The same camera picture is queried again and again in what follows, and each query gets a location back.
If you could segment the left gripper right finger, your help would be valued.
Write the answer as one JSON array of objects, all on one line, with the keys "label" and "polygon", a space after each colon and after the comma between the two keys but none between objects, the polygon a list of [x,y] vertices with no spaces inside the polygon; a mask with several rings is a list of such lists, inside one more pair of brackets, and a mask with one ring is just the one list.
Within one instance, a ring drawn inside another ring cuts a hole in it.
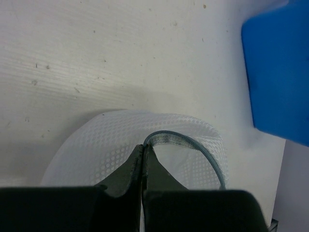
[{"label": "left gripper right finger", "polygon": [[188,190],[146,146],[142,206],[147,232],[266,232],[260,205],[243,190]]}]

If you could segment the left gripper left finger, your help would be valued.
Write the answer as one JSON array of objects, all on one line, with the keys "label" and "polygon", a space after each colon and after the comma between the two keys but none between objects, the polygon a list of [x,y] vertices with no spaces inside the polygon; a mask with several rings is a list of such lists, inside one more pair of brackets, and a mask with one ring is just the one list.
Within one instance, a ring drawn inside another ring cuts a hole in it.
[{"label": "left gripper left finger", "polygon": [[137,232],[143,147],[112,174],[86,187],[1,188],[3,232]]}]

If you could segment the white mesh laundry bag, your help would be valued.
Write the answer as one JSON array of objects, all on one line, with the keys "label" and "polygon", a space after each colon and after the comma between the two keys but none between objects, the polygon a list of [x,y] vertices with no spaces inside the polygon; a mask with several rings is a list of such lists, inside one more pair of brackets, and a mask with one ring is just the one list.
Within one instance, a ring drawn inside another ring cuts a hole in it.
[{"label": "white mesh laundry bag", "polygon": [[228,186],[223,139],[192,116],[142,110],[100,114],[75,131],[56,152],[42,186],[90,186],[118,169],[137,145],[149,142],[159,162],[187,189]]}]

